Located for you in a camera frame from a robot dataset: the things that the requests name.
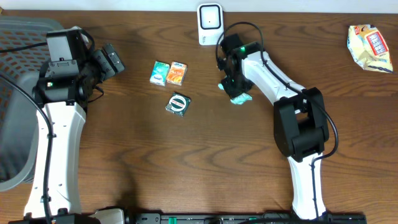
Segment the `green tissue pack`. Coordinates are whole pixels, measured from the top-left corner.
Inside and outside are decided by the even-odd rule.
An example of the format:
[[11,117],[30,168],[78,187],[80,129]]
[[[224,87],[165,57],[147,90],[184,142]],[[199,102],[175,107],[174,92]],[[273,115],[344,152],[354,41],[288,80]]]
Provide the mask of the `green tissue pack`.
[[150,76],[150,82],[155,85],[165,86],[166,77],[169,72],[170,65],[167,63],[155,61],[152,74]]

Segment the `dark green round packet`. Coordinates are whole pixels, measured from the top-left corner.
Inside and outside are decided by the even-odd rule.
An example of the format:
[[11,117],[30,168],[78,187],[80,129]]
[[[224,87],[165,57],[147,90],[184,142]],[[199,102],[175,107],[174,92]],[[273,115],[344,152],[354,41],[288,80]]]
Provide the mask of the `dark green round packet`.
[[165,106],[165,109],[170,113],[184,117],[191,102],[191,98],[180,93],[173,92],[169,102]]

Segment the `teal packet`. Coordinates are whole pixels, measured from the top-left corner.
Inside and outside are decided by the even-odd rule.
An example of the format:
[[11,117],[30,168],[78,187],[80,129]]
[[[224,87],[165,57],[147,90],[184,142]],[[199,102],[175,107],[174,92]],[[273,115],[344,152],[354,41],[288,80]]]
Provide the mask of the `teal packet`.
[[[229,85],[223,85],[222,83],[218,84],[218,88],[220,90],[224,90],[229,96],[233,96],[236,93],[236,90],[233,87]],[[240,93],[239,95],[230,98],[230,102],[232,102],[234,105],[242,105],[247,101],[252,101],[252,96],[247,93]]]

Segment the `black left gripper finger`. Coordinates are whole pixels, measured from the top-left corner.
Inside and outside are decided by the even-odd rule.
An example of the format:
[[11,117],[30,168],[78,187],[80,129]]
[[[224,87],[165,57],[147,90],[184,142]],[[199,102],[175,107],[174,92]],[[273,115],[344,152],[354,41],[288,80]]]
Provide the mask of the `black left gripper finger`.
[[125,65],[112,44],[105,44],[103,46],[103,50],[106,53],[106,58],[109,60],[110,65],[116,73],[120,73],[125,70]]
[[103,50],[95,50],[93,52],[93,58],[99,65],[101,71],[101,78],[99,79],[101,82],[115,76],[115,70],[112,67],[108,56],[105,54]]

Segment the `yellow snack bag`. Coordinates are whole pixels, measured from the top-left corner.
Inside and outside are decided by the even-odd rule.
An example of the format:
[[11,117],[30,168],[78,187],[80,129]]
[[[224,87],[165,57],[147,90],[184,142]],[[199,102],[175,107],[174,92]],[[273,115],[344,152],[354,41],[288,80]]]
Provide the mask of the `yellow snack bag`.
[[380,31],[371,24],[349,26],[347,48],[363,70],[393,73],[389,48]]

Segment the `orange tissue pack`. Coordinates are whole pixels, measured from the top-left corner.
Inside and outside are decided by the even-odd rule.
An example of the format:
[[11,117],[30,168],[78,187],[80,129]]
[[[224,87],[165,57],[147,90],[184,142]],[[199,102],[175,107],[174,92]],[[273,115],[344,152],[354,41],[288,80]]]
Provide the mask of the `orange tissue pack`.
[[166,76],[166,82],[181,86],[187,72],[187,65],[180,62],[172,62]]

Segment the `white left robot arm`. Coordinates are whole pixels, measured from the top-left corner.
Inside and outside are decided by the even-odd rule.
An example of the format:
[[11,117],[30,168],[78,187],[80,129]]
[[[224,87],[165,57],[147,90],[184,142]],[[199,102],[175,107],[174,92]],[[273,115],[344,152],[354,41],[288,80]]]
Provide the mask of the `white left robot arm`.
[[111,44],[76,56],[52,57],[33,87],[39,136],[35,177],[24,208],[26,219],[51,222],[81,215],[78,190],[80,139],[94,91],[125,69]]

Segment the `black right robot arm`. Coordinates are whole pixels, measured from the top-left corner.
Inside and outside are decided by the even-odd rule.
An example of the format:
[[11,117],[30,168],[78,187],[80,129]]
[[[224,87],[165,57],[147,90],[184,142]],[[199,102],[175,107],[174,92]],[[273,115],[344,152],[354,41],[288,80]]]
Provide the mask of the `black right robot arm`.
[[225,37],[217,60],[226,76],[221,86],[235,100],[252,86],[273,106],[274,140],[287,158],[292,174],[292,208],[301,220],[320,218],[326,208],[322,199],[320,161],[329,139],[323,96],[289,78],[269,57],[259,42],[244,44],[238,35]]

